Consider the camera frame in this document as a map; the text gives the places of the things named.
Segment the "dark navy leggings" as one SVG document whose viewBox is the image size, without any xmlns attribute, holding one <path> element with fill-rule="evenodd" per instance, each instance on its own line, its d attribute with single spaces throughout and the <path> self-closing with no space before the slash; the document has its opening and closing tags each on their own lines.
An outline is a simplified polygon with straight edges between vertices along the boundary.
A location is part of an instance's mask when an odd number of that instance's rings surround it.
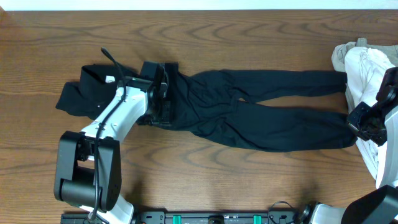
<svg viewBox="0 0 398 224">
<path fill-rule="evenodd" d="M 166 64 L 165 71 L 173 131 L 268 152 L 339 149 L 357 140 L 343 113 L 264 104 L 283 96 L 343 93 L 347 83 L 343 72 L 210 70 L 189 77 L 176 63 Z"/>
</svg>

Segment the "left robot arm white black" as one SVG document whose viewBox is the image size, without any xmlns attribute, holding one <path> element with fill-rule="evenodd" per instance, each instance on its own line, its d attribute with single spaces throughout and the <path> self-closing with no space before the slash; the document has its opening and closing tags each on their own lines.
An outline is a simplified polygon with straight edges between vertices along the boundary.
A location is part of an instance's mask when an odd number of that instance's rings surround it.
<svg viewBox="0 0 398 224">
<path fill-rule="evenodd" d="M 121 65 L 88 65 L 81 84 L 89 91 L 111 86 L 107 106 L 80 132 L 66 131 L 58 144 L 54 196 L 82 209 L 61 223 L 137 223 L 121 194 L 121 143 L 136 122 L 169 123 L 165 100 L 170 78 L 161 63 L 144 62 L 139 75 Z"/>
</svg>

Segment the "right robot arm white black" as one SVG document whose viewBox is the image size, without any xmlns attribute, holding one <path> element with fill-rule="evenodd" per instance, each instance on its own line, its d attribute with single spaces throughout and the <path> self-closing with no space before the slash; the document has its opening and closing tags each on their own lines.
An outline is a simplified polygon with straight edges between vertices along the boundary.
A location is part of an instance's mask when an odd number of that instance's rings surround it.
<svg viewBox="0 0 398 224">
<path fill-rule="evenodd" d="M 361 140 L 386 146 L 379 153 L 379 180 L 376 189 L 347 207 L 324 203 L 308 206 L 303 223 L 392 223 L 397 218 L 397 68 L 386 70 L 376 94 L 376 103 L 365 102 L 348 115 L 349 128 Z"/>
</svg>

